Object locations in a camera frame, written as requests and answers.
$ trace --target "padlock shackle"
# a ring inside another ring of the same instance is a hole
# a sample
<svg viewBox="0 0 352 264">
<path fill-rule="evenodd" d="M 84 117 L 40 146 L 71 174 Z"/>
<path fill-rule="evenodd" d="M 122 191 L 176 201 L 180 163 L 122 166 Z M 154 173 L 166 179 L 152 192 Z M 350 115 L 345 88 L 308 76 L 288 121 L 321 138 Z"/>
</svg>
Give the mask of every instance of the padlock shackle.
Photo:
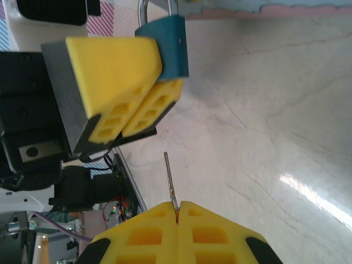
<svg viewBox="0 0 352 264">
<path fill-rule="evenodd" d="M 148 23 L 149 0 L 138 1 L 138 24 L 139 27 Z M 167 0 L 169 15 L 178 14 L 178 0 Z"/>
</svg>

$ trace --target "marble-patterned surface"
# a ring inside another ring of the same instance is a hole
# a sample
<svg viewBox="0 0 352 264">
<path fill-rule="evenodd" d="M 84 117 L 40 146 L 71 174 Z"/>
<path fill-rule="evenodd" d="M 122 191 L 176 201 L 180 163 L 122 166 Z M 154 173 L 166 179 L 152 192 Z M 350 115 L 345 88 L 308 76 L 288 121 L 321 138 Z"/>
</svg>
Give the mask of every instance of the marble-patterned surface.
<svg viewBox="0 0 352 264">
<path fill-rule="evenodd" d="M 286 263 L 352 263 L 352 17 L 190 21 L 191 77 L 158 135 L 122 147 L 148 207 L 251 228 Z"/>
</svg>

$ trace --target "yellow plastic block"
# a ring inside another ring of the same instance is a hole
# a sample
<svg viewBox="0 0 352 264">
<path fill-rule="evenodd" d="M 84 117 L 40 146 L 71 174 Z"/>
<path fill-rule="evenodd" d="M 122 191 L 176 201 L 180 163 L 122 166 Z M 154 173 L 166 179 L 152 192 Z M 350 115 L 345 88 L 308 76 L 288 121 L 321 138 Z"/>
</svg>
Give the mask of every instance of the yellow plastic block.
<svg viewBox="0 0 352 264">
<path fill-rule="evenodd" d="M 69 37 L 67 49 L 88 118 L 101 114 L 90 142 L 114 140 L 160 76 L 155 40 Z"/>
<path fill-rule="evenodd" d="M 184 80 L 157 82 L 128 121 L 122 135 L 132 136 L 150 127 L 173 102 L 181 97 Z"/>
<path fill-rule="evenodd" d="M 171 202 L 162 203 L 94 238 L 111 241 L 100 264 L 176 264 L 177 224 Z"/>
<path fill-rule="evenodd" d="M 258 233 L 231 222 L 192 202 L 181 202 L 178 256 L 182 264 L 257 264 L 246 243 Z"/>
</svg>

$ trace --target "key blade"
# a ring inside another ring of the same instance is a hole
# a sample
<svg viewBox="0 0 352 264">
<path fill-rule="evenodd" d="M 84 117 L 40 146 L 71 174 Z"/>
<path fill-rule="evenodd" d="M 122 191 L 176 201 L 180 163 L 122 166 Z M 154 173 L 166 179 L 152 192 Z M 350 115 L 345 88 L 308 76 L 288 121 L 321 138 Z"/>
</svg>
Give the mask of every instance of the key blade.
<svg viewBox="0 0 352 264">
<path fill-rule="evenodd" d="M 164 152 L 164 159 L 165 159 L 166 170 L 167 170 L 167 179 L 169 182 L 170 200 L 174 206 L 176 217 L 178 220 L 179 207 L 178 207 L 177 200 L 176 200 L 174 184 L 173 184 L 172 176 L 171 176 L 170 162 L 169 162 L 169 157 L 167 155 L 167 152 Z"/>
</svg>

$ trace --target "screw hole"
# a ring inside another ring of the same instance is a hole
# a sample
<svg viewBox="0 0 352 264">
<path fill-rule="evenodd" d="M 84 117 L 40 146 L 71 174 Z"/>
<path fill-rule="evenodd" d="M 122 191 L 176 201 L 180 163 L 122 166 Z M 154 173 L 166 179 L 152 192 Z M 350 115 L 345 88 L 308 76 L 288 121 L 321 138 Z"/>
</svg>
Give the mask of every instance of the screw hole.
<svg viewBox="0 0 352 264">
<path fill-rule="evenodd" d="M 28 79 L 28 84 L 32 87 L 32 88 L 37 88 L 39 86 L 39 82 L 37 79 L 34 78 L 29 78 Z"/>
<path fill-rule="evenodd" d="M 29 157 L 36 157 L 38 155 L 38 149 L 36 147 L 30 147 L 29 149 L 27 149 L 26 154 Z"/>
<path fill-rule="evenodd" d="M 30 62 L 32 60 L 32 56 L 29 53 L 22 53 L 20 55 L 20 59 L 25 62 Z"/>
<path fill-rule="evenodd" d="M 24 108 L 17 109 L 16 114 L 19 115 L 20 117 L 26 117 L 28 112 Z"/>
</svg>

